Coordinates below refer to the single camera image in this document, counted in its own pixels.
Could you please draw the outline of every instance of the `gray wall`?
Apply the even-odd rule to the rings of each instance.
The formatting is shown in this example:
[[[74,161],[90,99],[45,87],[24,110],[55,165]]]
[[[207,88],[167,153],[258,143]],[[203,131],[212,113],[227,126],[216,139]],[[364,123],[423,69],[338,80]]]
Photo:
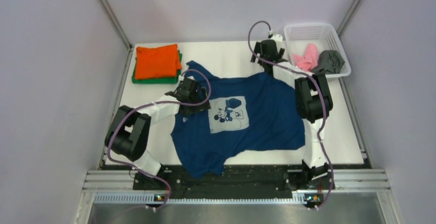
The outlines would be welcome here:
[[[374,162],[405,223],[434,223],[436,0],[363,0],[342,42]]]
[[[353,0],[108,0],[132,43],[246,40],[250,26],[295,22],[338,27]],[[265,37],[265,28],[253,36]]]
[[[0,223],[69,223],[126,49],[97,0],[0,0]]]

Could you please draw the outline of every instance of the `blue t-shirt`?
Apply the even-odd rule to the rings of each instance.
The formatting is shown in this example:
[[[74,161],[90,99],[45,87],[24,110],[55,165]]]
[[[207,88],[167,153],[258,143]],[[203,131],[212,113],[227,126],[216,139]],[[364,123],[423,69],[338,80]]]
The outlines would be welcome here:
[[[182,165],[193,177],[209,171],[221,175],[226,159],[245,150],[296,150],[304,145],[292,87],[264,72],[222,79],[197,62],[187,65],[203,73],[212,88],[211,108],[189,116],[177,114],[171,134]],[[185,76],[207,88],[198,73]]]

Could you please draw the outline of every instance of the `shirt graphic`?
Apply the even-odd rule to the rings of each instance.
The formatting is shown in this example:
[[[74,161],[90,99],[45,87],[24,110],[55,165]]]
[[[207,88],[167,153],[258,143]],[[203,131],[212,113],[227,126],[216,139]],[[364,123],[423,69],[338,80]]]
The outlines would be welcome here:
[[[209,100],[210,133],[242,130],[249,126],[245,97],[224,97]]]

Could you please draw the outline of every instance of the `plastic basket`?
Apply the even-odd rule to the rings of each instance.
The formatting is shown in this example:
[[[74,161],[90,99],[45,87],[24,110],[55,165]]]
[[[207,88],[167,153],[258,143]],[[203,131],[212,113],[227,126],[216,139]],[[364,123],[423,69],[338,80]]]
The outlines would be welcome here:
[[[350,75],[351,68],[347,56],[343,50],[335,28],[327,23],[305,23],[287,25],[284,27],[287,52],[293,65],[292,54],[303,55],[309,43],[318,47],[319,52],[324,50],[336,50],[345,61],[340,73],[326,74],[327,78],[338,78]]]

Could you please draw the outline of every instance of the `folded orange cloth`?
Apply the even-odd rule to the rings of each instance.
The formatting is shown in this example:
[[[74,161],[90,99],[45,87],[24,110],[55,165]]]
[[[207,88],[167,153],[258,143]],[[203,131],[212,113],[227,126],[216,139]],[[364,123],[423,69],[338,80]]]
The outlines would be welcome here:
[[[176,77],[181,69],[177,44],[158,48],[136,48],[135,79]]]

